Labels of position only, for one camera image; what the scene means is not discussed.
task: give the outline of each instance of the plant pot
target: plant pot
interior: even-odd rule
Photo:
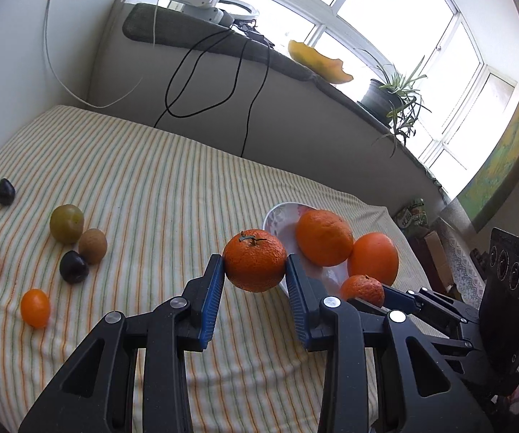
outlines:
[[[402,102],[397,95],[389,93],[385,89],[380,89],[382,85],[381,81],[371,79],[370,87],[360,103],[380,122],[389,127],[391,119],[388,118],[388,113],[394,107],[402,105]]]

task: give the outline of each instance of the potted plant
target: potted plant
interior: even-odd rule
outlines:
[[[368,51],[365,52],[376,60],[378,64],[376,67],[382,72],[383,81],[371,79],[370,87],[361,103],[390,129],[390,133],[384,136],[392,135],[394,138],[393,156],[396,151],[396,138],[400,138],[406,146],[406,140],[416,135],[414,124],[418,120],[420,111],[426,109],[430,112],[430,109],[423,105],[418,89],[414,88],[414,83],[426,78],[426,75],[416,76],[424,62],[424,57],[410,75],[402,75],[397,70],[389,75],[376,57]]]

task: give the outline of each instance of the speaker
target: speaker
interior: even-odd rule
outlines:
[[[486,274],[480,335],[492,367],[509,375],[519,365],[519,237],[492,230]]]

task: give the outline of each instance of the tangerine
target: tangerine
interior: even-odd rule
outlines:
[[[384,287],[367,275],[353,275],[342,283],[340,296],[346,301],[350,298],[360,298],[381,308],[384,305]]]
[[[344,262],[354,243],[348,223],[328,210],[305,212],[299,218],[295,235],[304,255],[321,267],[333,267]]]
[[[51,314],[49,297],[38,288],[33,288],[21,299],[21,317],[33,327],[39,329],[47,325]]]
[[[226,277],[248,292],[264,292],[282,281],[287,252],[275,236],[263,229],[236,234],[223,252]]]
[[[354,243],[348,257],[348,275],[368,275],[392,286],[398,275],[398,250],[381,232],[370,232]]]

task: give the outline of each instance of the window sill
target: window sill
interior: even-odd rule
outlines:
[[[123,23],[123,34],[133,41],[153,43],[153,13],[154,5],[148,3],[137,3],[126,17]],[[156,37],[155,42],[170,47],[191,48],[200,39],[217,33],[224,28],[216,24],[208,23],[197,18],[193,18],[179,11],[160,8],[157,12]],[[241,47],[247,40],[245,36],[234,33],[216,46],[212,47],[210,53],[218,53],[232,57],[239,57]],[[311,82],[315,87],[329,98],[335,100],[366,123],[375,128],[382,135],[389,134],[389,129],[382,124],[373,114],[359,102],[351,100],[344,93],[328,83],[324,78],[317,75],[310,69],[294,62],[285,55],[271,49],[270,69],[278,71],[290,78],[299,81]],[[254,41],[250,41],[243,54],[245,60],[265,64],[267,62],[266,46]],[[399,141],[397,147],[410,158],[410,160],[420,169],[426,172],[435,184],[440,188],[440,192],[447,199],[441,185],[434,178],[433,174]]]

